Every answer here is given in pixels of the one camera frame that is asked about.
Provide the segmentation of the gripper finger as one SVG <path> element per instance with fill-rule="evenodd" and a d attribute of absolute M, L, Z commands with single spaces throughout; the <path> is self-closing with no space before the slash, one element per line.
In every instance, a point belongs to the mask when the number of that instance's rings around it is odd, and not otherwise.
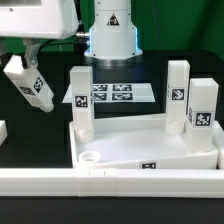
<path fill-rule="evenodd" d="M 12 54 L 6 49 L 5 46 L 0 45 L 0 65 L 6 66 Z"/>
<path fill-rule="evenodd" d="M 38 66 L 37 54 L 41 43 L 39 39 L 24 38 L 23 44 L 26 47 L 25 54 L 22 56 L 22 66 L 24 69 Z"/>

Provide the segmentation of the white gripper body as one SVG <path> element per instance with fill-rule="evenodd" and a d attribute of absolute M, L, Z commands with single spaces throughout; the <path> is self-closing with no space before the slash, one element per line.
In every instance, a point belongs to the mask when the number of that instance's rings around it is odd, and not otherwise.
<path fill-rule="evenodd" d="M 77 29 L 74 0 L 0 0 L 0 37 L 65 39 Z"/>

